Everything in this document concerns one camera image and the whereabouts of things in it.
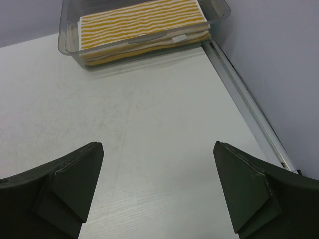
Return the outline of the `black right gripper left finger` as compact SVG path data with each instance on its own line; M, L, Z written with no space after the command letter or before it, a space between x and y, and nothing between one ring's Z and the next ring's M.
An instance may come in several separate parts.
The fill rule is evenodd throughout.
M87 222L104 157L91 142L0 181L2 239L76 239Z

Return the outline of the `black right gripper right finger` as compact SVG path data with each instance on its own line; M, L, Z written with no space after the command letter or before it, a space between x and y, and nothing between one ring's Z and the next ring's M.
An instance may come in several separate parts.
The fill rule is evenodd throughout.
M216 142L213 155L241 239L317 239L319 182Z

